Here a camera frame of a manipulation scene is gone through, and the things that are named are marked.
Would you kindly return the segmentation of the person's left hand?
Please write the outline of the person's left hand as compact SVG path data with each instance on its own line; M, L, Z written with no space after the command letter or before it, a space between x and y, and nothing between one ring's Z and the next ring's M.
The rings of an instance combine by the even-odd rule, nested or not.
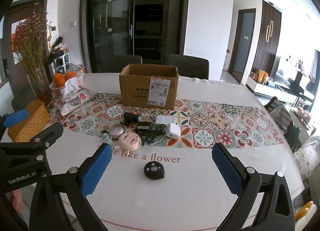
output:
M11 204L14 210L16 210L17 214L20 214L23 209L23 199L21 195L21 191L19 189L11 192Z

